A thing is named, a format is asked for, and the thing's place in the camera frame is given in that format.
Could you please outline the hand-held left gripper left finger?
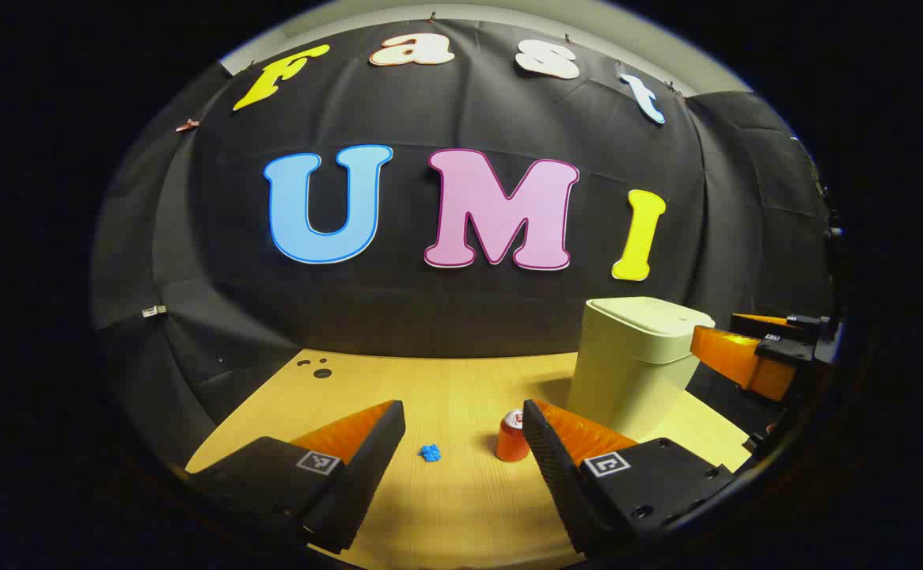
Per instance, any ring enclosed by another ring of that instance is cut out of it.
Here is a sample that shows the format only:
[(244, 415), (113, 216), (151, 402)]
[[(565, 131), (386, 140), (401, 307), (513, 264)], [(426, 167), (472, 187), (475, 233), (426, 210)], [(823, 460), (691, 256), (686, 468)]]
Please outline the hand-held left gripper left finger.
[(267, 537), (349, 549), (406, 431), (404, 405), (390, 400), (291, 441), (262, 436), (188, 483)]

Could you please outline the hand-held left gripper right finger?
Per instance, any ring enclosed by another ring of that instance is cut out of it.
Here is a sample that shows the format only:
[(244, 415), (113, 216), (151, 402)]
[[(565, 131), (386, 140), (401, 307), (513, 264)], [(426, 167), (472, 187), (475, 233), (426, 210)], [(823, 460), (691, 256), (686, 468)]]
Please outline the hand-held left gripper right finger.
[(639, 551), (735, 481), (670, 438), (636, 443), (537, 398), (523, 404), (524, 438), (575, 552)]

